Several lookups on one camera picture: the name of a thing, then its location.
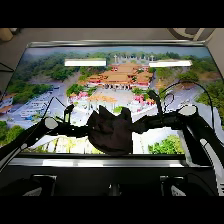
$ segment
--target crumpled black cloth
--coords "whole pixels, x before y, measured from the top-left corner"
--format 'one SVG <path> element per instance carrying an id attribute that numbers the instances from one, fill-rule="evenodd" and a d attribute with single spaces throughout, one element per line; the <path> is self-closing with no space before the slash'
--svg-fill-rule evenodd
<path id="1" fill-rule="evenodd" d="M 93 111 L 87 121 L 88 139 L 98 150 L 111 155 L 121 156 L 133 152 L 132 119 L 128 108 L 123 107 L 118 116 L 99 106 L 99 114 Z"/>

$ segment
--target sky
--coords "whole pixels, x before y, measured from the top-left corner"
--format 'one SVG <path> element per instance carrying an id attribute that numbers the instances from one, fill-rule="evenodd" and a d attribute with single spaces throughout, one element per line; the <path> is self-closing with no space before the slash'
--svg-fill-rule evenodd
<path id="1" fill-rule="evenodd" d="M 32 56 L 44 56 L 55 52 L 68 53 L 94 53 L 94 52 L 108 52 L 108 51 L 121 51 L 121 52 L 139 52 L 145 53 L 153 52 L 166 53 L 174 52 L 179 55 L 195 55 L 197 57 L 211 56 L 206 47 L 174 47 L 174 46 L 142 46 L 142 47 L 53 47 L 53 48 L 28 48 L 25 54 Z"/>

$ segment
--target building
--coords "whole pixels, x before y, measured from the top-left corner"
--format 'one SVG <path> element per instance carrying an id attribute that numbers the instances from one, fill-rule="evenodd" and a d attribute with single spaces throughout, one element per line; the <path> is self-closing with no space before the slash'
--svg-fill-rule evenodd
<path id="1" fill-rule="evenodd" d="M 3 96 L 2 101 L 0 103 L 0 113 L 6 114 L 11 111 L 13 97 L 15 95 L 16 95 L 15 93 L 12 93 L 12 94 Z"/>
<path id="2" fill-rule="evenodd" d="M 92 75 L 88 79 L 90 86 L 103 88 L 131 89 L 133 87 L 148 88 L 153 73 L 149 73 L 148 65 L 126 63 L 111 64 L 111 70 L 100 75 Z"/>

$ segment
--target temple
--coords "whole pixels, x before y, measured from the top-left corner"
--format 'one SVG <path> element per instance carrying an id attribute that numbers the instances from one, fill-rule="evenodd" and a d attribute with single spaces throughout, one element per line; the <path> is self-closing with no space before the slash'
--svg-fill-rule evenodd
<path id="1" fill-rule="evenodd" d="M 88 78 L 89 86 L 98 86 L 105 89 L 147 89 L 153 78 L 153 73 L 148 72 L 148 65 L 126 63 L 111 64 L 111 70 Z"/>

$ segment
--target display screen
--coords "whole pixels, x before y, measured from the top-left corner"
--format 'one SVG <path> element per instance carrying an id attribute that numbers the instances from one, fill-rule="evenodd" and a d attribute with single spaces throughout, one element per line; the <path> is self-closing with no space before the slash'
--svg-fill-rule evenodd
<path id="1" fill-rule="evenodd" d="M 85 66 L 97 63 L 100 66 Z M 196 105 L 199 114 L 212 124 L 207 95 L 214 106 L 215 130 L 224 142 L 224 86 L 221 74 L 206 47 L 119 46 L 27 48 L 0 104 L 0 145 L 14 140 L 23 130 L 38 123 L 52 97 L 64 105 L 74 104 L 71 123 L 85 125 L 99 105 L 118 115 L 122 107 L 131 111 L 135 122 L 145 115 L 157 114 L 148 95 L 154 90 L 165 99 L 166 112 L 184 105 Z M 64 107 L 53 100 L 46 112 L 56 120 L 63 118 Z M 45 136 L 24 152 L 103 154 L 84 138 Z M 133 133 L 133 154 L 183 154 L 178 131 L 171 128 Z"/>

